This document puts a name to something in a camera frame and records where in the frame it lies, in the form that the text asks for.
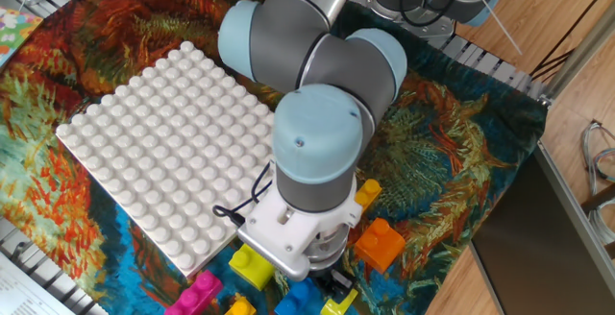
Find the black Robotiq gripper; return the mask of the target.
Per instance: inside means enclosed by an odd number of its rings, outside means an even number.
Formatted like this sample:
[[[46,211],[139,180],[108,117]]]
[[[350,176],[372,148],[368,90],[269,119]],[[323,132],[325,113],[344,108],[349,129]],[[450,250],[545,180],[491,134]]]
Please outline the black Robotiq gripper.
[[[336,303],[342,303],[354,289],[356,278],[334,267],[311,271],[312,281],[322,290],[327,291],[329,297]]]

